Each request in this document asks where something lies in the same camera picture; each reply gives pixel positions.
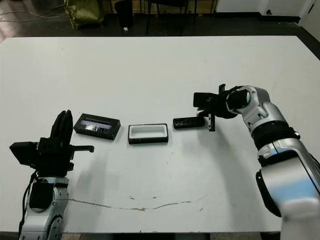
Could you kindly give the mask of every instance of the crack on table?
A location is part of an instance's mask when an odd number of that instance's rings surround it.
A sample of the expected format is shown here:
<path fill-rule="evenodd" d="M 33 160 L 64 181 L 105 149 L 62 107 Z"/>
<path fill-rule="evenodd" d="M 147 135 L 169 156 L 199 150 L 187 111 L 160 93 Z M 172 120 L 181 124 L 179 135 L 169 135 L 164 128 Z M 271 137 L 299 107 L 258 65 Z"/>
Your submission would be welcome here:
<path fill-rule="evenodd" d="M 152 207 L 152 208 L 149 208 L 149 207 L 142 207 L 142 208 L 137 208 L 137 207 L 134 207 L 134 208 L 127 208 L 127 207 L 116 207 L 116 206 L 109 206 L 109 205 L 103 205 L 103 204 L 99 204 L 99 203 L 94 203 L 94 202 L 89 202 L 89 201 L 81 201 L 81 200 L 76 200 L 74 198 L 69 198 L 68 200 L 69 201 L 72 201 L 72 202 L 76 202 L 76 203 L 81 203 L 81 204 L 89 204 L 89 205 L 93 205 L 93 206 L 97 206 L 97 207 L 103 207 L 103 208 L 108 208 L 108 209 L 119 209 L 119 210 L 132 210 L 132 211 L 141 211 L 141 212 L 145 212 L 146 210 L 157 210 L 157 209 L 160 209 L 160 208 L 164 208 L 164 207 L 168 207 L 168 206 L 171 206 L 171 205 L 178 205 L 178 204 L 190 204 L 190 203 L 195 203 L 195 202 L 198 202 L 200 201 L 201 199 L 205 198 L 206 196 L 208 196 L 209 194 L 206 194 L 194 201 L 178 201 L 178 202 L 171 202 L 171 203 L 167 203 L 167 204 L 163 204 L 163 205 L 160 205 L 160 206 L 157 206 L 157 207 Z"/>

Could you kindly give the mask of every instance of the green bag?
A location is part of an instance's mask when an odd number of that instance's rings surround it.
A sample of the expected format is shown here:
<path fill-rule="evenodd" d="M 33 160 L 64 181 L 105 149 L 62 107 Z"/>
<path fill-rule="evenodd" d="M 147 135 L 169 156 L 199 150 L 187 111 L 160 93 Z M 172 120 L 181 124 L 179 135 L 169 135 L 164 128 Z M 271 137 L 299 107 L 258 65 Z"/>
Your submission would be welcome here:
<path fill-rule="evenodd" d="M 72 27 L 78 29 L 86 24 L 101 24 L 104 20 L 103 0 L 64 0 L 64 9 Z"/>

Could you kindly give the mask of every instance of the black box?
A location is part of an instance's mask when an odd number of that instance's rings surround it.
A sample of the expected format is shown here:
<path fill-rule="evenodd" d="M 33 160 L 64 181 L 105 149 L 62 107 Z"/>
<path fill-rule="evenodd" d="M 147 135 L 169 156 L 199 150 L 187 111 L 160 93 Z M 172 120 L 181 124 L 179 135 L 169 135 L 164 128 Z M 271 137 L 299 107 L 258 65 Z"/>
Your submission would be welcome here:
<path fill-rule="evenodd" d="M 118 119 L 82 113 L 73 129 L 77 134 L 114 140 L 120 126 Z"/>

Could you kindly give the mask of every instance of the dark floor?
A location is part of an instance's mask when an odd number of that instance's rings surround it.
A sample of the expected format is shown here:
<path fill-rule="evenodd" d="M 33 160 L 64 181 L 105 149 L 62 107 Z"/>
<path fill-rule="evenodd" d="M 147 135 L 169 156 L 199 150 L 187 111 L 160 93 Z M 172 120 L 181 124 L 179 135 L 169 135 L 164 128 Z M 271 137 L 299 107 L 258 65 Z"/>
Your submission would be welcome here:
<path fill-rule="evenodd" d="M 0 11 L 28 10 L 47 15 L 50 10 L 63 4 L 63 0 L 0 0 Z M 0 20 L 25 20 L 26 13 L 0 16 Z M 136 14 L 134 26 L 125 32 L 116 14 L 105 17 L 104 27 L 90 26 L 74 30 L 67 16 L 40 19 L 31 22 L 0 22 L 0 42 L 7 37 L 166 37 L 179 36 L 243 36 L 243 35 L 289 35 L 300 40 L 320 59 L 320 43 L 294 22 L 260 21 L 255 17 L 217 18 L 214 14 L 198 16 L 193 24 L 193 14 L 152 15 L 149 35 L 146 34 L 147 16 Z"/>

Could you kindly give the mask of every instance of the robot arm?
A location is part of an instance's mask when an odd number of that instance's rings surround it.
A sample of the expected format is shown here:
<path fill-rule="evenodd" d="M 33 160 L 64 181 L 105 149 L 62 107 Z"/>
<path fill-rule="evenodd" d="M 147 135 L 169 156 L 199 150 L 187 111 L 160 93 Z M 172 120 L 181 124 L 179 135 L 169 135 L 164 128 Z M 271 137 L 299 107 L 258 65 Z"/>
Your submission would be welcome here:
<path fill-rule="evenodd" d="M 195 93 L 193 106 L 204 110 L 208 128 L 214 131 L 215 116 L 241 114 L 255 146 L 261 170 L 256 181 L 267 209 L 282 217 L 282 240 L 315 240 L 320 237 L 320 168 L 300 135 L 289 127 L 266 90 L 236 86 L 219 94 Z"/>
<path fill-rule="evenodd" d="M 59 240 L 61 237 L 69 198 L 66 175 L 74 168 L 70 160 L 75 151 L 94 152 L 93 146 L 70 145 L 72 131 L 71 112 L 62 111 L 49 138 L 42 137 L 36 143 L 15 142 L 10 146 L 20 164 L 35 169 L 23 195 L 20 240 Z"/>

